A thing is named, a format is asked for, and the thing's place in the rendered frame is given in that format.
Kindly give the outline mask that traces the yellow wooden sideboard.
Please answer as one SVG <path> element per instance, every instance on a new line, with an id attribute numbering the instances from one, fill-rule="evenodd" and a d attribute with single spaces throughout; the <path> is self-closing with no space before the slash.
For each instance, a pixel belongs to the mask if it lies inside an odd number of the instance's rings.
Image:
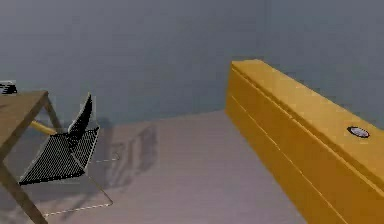
<path id="1" fill-rule="evenodd" d="M 261 60 L 232 62 L 226 112 L 308 224 L 384 224 L 384 130 Z"/>

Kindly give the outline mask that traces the black mesh chair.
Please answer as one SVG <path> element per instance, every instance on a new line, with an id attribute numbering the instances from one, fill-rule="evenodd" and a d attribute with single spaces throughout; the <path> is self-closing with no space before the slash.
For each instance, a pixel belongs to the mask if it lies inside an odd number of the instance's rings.
<path id="1" fill-rule="evenodd" d="M 62 133 L 56 132 L 48 136 L 36 157 L 18 180 L 18 184 L 26 186 L 73 179 L 85 175 L 106 197 L 107 202 L 44 213 L 43 216 L 45 218 L 68 212 L 108 207 L 114 204 L 111 197 L 88 174 L 88 166 L 92 163 L 92 157 L 100 133 L 100 125 L 98 123 L 95 123 L 93 128 L 89 128 L 92 114 L 93 100 L 92 95 L 88 94 L 76 119 L 69 125 L 67 131 Z"/>

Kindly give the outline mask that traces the small round white dish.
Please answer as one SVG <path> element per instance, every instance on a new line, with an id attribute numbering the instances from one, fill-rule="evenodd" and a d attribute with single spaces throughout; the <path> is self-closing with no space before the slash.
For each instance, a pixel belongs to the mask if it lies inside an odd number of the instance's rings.
<path id="1" fill-rule="evenodd" d="M 348 132 L 352 135 L 359 137 L 359 138 L 369 138 L 370 134 L 367 130 L 357 127 L 357 126 L 349 126 L 347 128 Z"/>

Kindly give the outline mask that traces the brown wooden table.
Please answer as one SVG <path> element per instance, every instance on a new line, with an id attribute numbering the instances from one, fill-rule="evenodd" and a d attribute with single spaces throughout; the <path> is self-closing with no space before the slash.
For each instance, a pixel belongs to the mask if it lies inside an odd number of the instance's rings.
<path id="1" fill-rule="evenodd" d="M 47 111 L 54 129 L 61 131 L 60 121 L 46 90 L 0 95 L 0 185 L 34 224 L 48 222 L 8 170 L 4 159 L 42 109 Z"/>

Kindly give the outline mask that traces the black and white striped object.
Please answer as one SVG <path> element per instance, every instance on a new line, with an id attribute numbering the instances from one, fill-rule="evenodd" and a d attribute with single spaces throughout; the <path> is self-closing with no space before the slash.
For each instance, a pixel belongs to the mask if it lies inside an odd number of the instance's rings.
<path id="1" fill-rule="evenodd" d="M 16 84 L 12 81 L 0 81 L 0 93 L 3 95 L 16 94 Z"/>

